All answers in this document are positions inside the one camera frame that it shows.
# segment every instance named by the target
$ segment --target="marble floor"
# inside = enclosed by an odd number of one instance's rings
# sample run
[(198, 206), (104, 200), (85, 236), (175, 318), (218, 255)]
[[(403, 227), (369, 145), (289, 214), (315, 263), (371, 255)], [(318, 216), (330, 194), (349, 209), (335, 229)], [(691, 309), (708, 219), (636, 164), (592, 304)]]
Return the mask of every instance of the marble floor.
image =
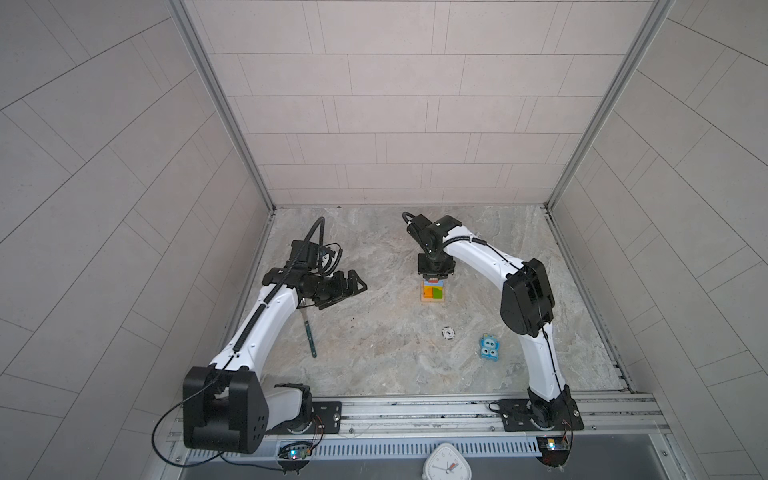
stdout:
[[(302, 382), (314, 396), (523, 392), (528, 370), (517, 336), (498, 315), (501, 292), (457, 261), (444, 303), (422, 303), (420, 251), (406, 233), (404, 210), (437, 220), (457, 218), (500, 250), (547, 267), (555, 296), (558, 361), (574, 391), (622, 388), (540, 207), (351, 207), (281, 209), (267, 241), (246, 313), (262, 276), (283, 266), (291, 240), (303, 239), (320, 216), (325, 242), (344, 249), (339, 270), (354, 269), (368, 291), (325, 310), (308, 308), (317, 358), (294, 313), (266, 361), (262, 383)], [(442, 338), (451, 326), (455, 338)], [(478, 356), (484, 333), (499, 338), (500, 359)]]

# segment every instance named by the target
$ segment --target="clock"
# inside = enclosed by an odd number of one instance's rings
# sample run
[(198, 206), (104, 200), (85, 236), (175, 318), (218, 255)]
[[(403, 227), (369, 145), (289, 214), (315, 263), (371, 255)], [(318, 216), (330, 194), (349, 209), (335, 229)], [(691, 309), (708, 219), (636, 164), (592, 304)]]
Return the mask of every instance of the clock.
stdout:
[(423, 480), (470, 480), (472, 470), (450, 443), (438, 445), (424, 464)]

